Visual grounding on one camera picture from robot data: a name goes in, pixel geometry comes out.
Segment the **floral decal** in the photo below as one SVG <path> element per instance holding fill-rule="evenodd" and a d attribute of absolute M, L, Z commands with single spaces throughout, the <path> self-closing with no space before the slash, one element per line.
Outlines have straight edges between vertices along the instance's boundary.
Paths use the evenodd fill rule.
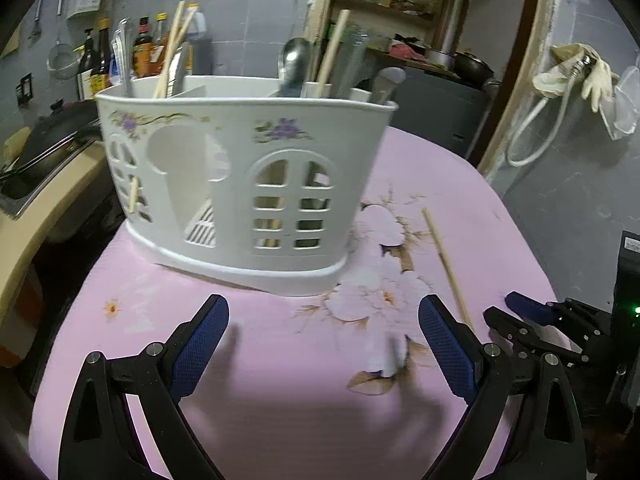
<path fill-rule="evenodd" d="M 141 126 L 149 124 L 172 124 L 177 120 L 196 120 L 190 115 L 175 113 L 158 117 L 149 117 L 145 115 L 131 114 L 128 112 L 112 112 L 110 115 L 111 124 L 122 128 L 127 136 L 132 140 L 140 140 L 141 136 L 148 133 L 147 129 Z"/>
<path fill-rule="evenodd" d="M 270 142 L 272 140 L 291 140 L 291 139 L 308 139 L 314 138 L 306 132 L 300 130 L 295 119 L 280 118 L 278 124 L 274 125 L 272 121 L 266 121 L 254 128 L 254 142 Z"/>
<path fill-rule="evenodd" d="M 398 205 L 419 202 L 410 196 Z M 437 362 L 417 323 L 416 308 L 431 294 L 427 279 L 414 271 L 411 251 L 432 242 L 428 230 L 394 213 L 392 190 L 362 205 L 350 238 L 349 259 L 340 283 L 314 302 L 295 311 L 298 331 L 310 323 L 329 323 L 338 346 L 360 338 L 362 352 L 354 358 L 354 375 L 346 388 L 367 395 L 384 395 L 396 383 L 412 380 L 415 367 Z"/>

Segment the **white plastic utensil holder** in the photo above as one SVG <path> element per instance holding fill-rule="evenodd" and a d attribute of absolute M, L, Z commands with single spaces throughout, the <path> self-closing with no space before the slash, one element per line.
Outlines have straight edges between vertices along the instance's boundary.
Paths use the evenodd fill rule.
<path fill-rule="evenodd" d="M 148 257 L 281 296 L 335 286 L 396 104 L 356 89 L 269 98 L 277 80 L 231 76 L 188 76 L 184 96 L 152 99 L 156 79 L 134 81 L 135 98 L 97 95 L 127 229 Z"/>

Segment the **strainer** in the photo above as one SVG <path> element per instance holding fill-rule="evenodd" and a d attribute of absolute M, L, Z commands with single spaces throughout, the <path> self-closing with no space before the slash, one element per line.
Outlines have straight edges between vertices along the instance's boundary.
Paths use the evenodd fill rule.
<path fill-rule="evenodd" d="M 62 2 L 63 0 L 58 0 L 58 35 L 56 44 L 49 50 L 47 56 L 47 69 L 56 79 L 71 79 L 78 72 L 78 57 L 71 45 L 60 43 Z"/>

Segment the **floral tablecloth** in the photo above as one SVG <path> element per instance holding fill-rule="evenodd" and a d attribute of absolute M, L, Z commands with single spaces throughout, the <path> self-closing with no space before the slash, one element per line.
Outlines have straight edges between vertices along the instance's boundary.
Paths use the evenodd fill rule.
<path fill-rule="evenodd" d="M 139 353 L 224 295 L 230 324 L 187 420 L 228 480 L 421 478 L 465 410 L 420 332 L 417 306 L 434 292 L 460 318 L 427 207 L 480 341 L 482 311 L 518 290 L 554 300 L 549 282 L 497 195 L 464 160 L 388 128 L 362 198 L 348 268 L 322 296 L 281 298 L 148 263 L 121 229 L 74 301 L 36 399 L 30 453 L 57 478 L 66 407 L 84 357 Z M 168 475 L 136 397 L 129 397 L 152 468 Z M 510 420 L 479 476 L 490 472 Z"/>

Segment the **metal bolt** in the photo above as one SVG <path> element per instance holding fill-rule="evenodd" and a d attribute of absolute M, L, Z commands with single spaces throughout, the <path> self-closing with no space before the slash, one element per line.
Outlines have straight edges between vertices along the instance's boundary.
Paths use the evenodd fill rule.
<path fill-rule="evenodd" d="M 161 351 L 162 343 L 151 343 L 146 347 L 146 353 L 151 356 L 158 355 Z"/>
<path fill-rule="evenodd" d="M 98 361 L 98 359 L 100 359 L 100 352 L 91 352 L 87 357 L 86 357 L 86 361 L 89 364 L 94 364 L 95 362 Z"/>
<path fill-rule="evenodd" d="M 560 362 L 560 360 L 553 354 L 545 355 L 545 361 L 552 366 L 556 366 Z"/>
<path fill-rule="evenodd" d="M 497 357 L 501 352 L 500 347 L 495 343 L 487 343 L 484 345 L 484 353 L 491 357 Z"/>

